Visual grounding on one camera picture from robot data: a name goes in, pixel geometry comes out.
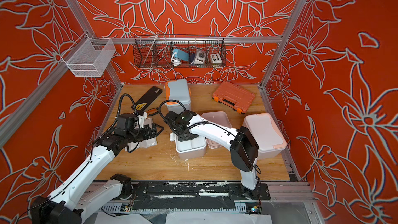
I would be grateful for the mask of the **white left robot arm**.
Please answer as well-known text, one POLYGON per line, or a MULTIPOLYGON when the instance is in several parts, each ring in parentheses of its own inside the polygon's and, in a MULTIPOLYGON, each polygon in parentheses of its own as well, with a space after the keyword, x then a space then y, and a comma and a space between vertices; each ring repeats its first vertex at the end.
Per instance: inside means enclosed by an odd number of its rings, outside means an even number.
POLYGON ((129 153, 133 143, 136 147, 141 142, 156 138, 164 128, 156 123, 145 124, 146 115, 134 110, 122 114, 118 105, 117 117, 112 125, 92 144, 90 155, 47 197, 37 197, 29 212, 34 224, 82 224, 88 217, 114 198, 131 200, 136 193, 131 179, 122 174, 115 174, 100 189, 87 198, 81 197, 96 179, 99 173, 113 161, 122 150, 129 153))

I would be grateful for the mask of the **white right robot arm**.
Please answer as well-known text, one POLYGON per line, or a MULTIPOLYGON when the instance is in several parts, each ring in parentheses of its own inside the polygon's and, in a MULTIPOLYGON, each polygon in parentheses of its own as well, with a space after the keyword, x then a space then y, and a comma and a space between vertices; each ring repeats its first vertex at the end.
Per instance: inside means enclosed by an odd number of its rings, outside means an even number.
POLYGON ((177 100, 163 101, 159 105, 159 115, 180 142, 203 137, 226 148, 230 152, 233 165, 240 170, 242 186, 248 190, 256 189, 257 174, 261 173, 257 166, 259 145, 247 127, 236 129, 216 124, 186 109, 177 100), (162 106, 168 102, 179 104, 182 112, 177 114, 169 111, 166 115, 162 114, 162 106))

